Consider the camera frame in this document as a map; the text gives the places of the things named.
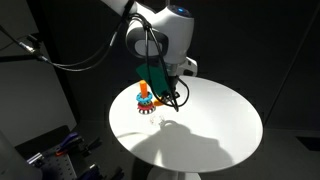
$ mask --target green object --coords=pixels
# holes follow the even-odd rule
[[[152,80],[152,86],[153,86],[154,92],[158,96],[162,96],[163,92],[166,92],[166,91],[170,92],[169,85],[167,84],[162,68],[154,67],[154,66],[149,66],[149,68],[150,68],[150,77]],[[136,71],[139,74],[139,76],[143,80],[145,80],[151,87],[147,64],[142,64],[136,69]]]

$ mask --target dark background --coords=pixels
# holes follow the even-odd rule
[[[165,7],[164,0],[140,2],[157,11]],[[297,130],[320,130],[319,3],[171,1],[195,18],[188,56],[198,62],[198,77],[239,92],[256,107],[263,122],[270,113],[266,127]],[[78,62],[90,56],[120,20],[99,0],[43,0],[41,8],[45,13],[42,21],[34,18],[56,62]],[[71,104],[80,120],[106,121],[116,95],[139,80],[135,68],[143,61],[126,49],[125,33],[122,28],[111,53],[97,68],[78,73],[56,70],[65,74],[60,81],[70,85]],[[271,111],[291,64],[292,71]]]

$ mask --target round white table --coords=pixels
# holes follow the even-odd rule
[[[140,114],[139,83],[123,90],[110,108],[110,126],[118,141],[136,157],[155,165],[148,179],[200,179],[198,173],[244,161],[262,139],[261,119],[240,94],[206,79],[180,78],[188,85],[190,97],[179,112],[159,106],[152,114]],[[181,104],[187,90],[178,83],[177,91]]]

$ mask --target floor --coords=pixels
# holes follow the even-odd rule
[[[113,137],[109,124],[103,121],[82,121],[73,131],[86,141],[100,137],[103,145],[87,157],[96,163],[102,174],[112,175],[118,167],[124,180],[144,180],[151,165],[136,159]],[[316,131],[264,129],[257,151],[243,163],[227,170],[200,174],[202,180],[318,180],[320,151],[308,150],[296,137],[320,137]]]

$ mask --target table surface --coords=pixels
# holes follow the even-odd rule
[[[181,79],[187,83],[190,97],[179,112],[160,106],[152,114],[140,114],[136,101],[139,83],[123,90],[109,113],[118,141],[136,157],[179,172],[218,171],[252,155],[263,134],[254,107],[219,83],[187,76]],[[187,90],[178,83],[177,91],[181,104]]]

